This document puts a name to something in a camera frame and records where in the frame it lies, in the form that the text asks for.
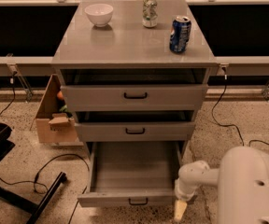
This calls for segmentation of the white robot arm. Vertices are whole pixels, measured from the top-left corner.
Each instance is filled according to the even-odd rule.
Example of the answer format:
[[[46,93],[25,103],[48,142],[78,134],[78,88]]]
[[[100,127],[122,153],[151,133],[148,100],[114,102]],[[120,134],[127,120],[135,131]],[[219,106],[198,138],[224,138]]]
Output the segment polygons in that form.
[[[200,186],[218,189],[217,224],[269,224],[269,154],[253,147],[226,152],[218,169],[205,161],[183,165],[175,181],[174,220]]]

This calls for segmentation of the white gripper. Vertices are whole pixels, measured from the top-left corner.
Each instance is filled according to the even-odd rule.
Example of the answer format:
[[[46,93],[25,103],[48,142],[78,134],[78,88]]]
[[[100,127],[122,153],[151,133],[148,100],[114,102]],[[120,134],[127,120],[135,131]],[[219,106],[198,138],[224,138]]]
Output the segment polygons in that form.
[[[202,185],[216,187],[218,185],[219,170],[211,169],[205,161],[195,161],[182,165],[178,171],[178,179],[175,181],[174,221],[179,222],[186,209],[187,201]]]

